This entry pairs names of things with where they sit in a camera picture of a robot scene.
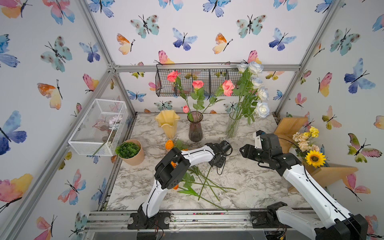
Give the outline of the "pink tulip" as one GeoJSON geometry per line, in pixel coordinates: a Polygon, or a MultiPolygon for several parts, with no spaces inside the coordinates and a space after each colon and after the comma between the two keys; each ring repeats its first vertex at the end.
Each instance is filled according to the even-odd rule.
{"type": "Polygon", "coordinates": [[[188,107],[188,105],[183,106],[183,112],[185,114],[187,114],[187,118],[190,122],[194,121],[194,117],[193,117],[192,112],[190,111],[190,108],[188,107]]]}

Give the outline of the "pink rose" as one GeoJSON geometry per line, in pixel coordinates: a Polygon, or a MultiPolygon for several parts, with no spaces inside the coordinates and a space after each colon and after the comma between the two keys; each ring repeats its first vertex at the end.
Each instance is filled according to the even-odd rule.
{"type": "Polygon", "coordinates": [[[206,108],[204,108],[203,110],[203,114],[206,112],[206,110],[209,108],[209,107],[212,107],[213,105],[215,105],[217,102],[220,102],[222,101],[223,99],[219,99],[219,97],[221,95],[225,95],[227,97],[230,97],[234,91],[234,84],[232,83],[231,80],[225,80],[222,85],[220,87],[218,87],[218,89],[216,90],[215,94],[212,95],[210,98],[209,98],[209,104],[206,108]]]}

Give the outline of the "pink rose pair stem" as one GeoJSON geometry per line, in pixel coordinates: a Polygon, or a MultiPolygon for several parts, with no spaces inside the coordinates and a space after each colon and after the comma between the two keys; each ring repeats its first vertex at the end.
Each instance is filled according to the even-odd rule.
{"type": "MultiPolygon", "coordinates": [[[[179,77],[180,73],[178,71],[172,71],[167,75],[167,80],[170,83],[173,83],[174,86],[176,87],[178,93],[186,101],[186,105],[190,108],[189,105],[189,99],[188,96],[182,86],[182,81],[181,78],[179,77]]],[[[197,102],[193,104],[193,109],[196,111],[198,110],[203,110],[204,107],[204,83],[202,81],[194,81],[192,83],[193,86],[193,91],[190,93],[191,97],[193,100],[196,100],[197,102]]]]}

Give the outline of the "small white rose stem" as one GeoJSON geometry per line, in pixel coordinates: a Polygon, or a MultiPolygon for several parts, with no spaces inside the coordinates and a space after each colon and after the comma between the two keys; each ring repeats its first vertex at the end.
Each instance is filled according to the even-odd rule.
{"type": "Polygon", "coordinates": [[[247,65],[248,65],[248,80],[251,77],[258,77],[259,78],[259,74],[262,73],[264,67],[261,64],[258,64],[257,62],[250,62],[247,65]]]}

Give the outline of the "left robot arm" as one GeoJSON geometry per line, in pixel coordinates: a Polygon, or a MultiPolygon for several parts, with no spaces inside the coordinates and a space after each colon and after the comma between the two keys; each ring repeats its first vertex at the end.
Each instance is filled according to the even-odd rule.
{"type": "Polygon", "coordinates": [[[190,167],[209,163],[212,167],[222,168],[232,152],[233,148],[227,141],[208,143],[191,151],[173,148],[156,165],[153,187],[146,201],[140,205],[138,213],[145,218],[152,218],[159,212],[167,193],[182,181],[190,167]]]}

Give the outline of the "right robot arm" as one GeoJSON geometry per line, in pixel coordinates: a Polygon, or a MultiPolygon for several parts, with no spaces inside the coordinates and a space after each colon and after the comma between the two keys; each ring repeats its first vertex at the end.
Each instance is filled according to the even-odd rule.
{"type": "Polygon", "coordinates": [[[279,137],[274,134],[255,133],[255,145],[240,148],[246,159],[258,162],[261,167],[275,170],[305,198],[318,218],[308,217],[278,202],[267,207],[270,220],[289,226],[311,240],[364,240],[368,222],[360,214],[353,215],[344,208],[308,173],[299,159],[283,153],[279,137]]]}

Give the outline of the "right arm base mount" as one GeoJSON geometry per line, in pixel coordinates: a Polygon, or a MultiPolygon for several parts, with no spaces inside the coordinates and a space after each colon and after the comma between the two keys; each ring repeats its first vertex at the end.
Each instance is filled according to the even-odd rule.
{"type": "Polygon", "coordinates": [[[250,212],[250,221],[254,229],[279,228],[283,224],[278,220],[277,210],[288,205],[283,202],[267,206],[265,211],[250,212]]]}

